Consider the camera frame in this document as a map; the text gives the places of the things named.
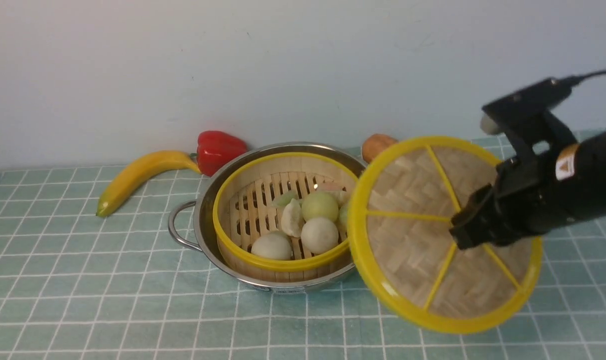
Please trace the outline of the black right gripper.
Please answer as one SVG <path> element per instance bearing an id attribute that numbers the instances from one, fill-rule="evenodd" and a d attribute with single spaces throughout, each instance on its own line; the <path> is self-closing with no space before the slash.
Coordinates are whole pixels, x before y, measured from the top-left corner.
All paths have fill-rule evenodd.
<path id="1" fill-rule="evenodd" d="M 583 221 L 578 145 L 516 150 L 495 184 L 474 191 L 449 230 L 460 250 L 541 236 Z"/>

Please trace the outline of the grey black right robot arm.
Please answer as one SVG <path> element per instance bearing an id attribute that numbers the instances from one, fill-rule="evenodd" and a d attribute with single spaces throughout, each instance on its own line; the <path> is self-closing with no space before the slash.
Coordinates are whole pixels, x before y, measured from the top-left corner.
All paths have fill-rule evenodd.
<path id="1" fill-rule="evenodd" d="M 459 249 L 509 246 L 574 223 L 606 217 L 606 131 L 582 142 L 550 131 L 514 145 L 497 175 L 451 219 Z"/>

